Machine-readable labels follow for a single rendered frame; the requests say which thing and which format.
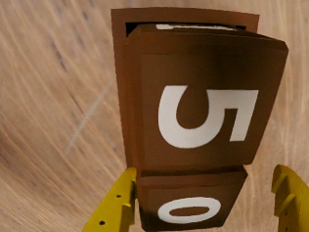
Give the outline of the brown cube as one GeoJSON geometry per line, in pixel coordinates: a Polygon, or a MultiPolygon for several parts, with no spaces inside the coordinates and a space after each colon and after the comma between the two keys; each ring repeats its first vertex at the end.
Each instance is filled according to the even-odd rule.
{"type": "Polygon", "coordinates": [[[243,165],[138,170],[136,188],[145,232],[222,227],[248,173],[243,165]]]}
{"type": "Polygon", "coordinates": [[[139,23],[122,42],[133,166],[252,164],[288,51],[282,40],[226,25],[139,23]]]}

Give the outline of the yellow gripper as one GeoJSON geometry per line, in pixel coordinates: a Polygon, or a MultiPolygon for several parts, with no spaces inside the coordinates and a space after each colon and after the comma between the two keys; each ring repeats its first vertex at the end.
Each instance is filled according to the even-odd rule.
{"type": "MultiPolygon", "coordinates": [[[[309,232],[309,187],[290,167],[277,164],[271,192],[278,232],[309,232]]],[[[129,232],[135,225],[136,168],[127,168],[111,186],[81,232],[129,232]]]]}

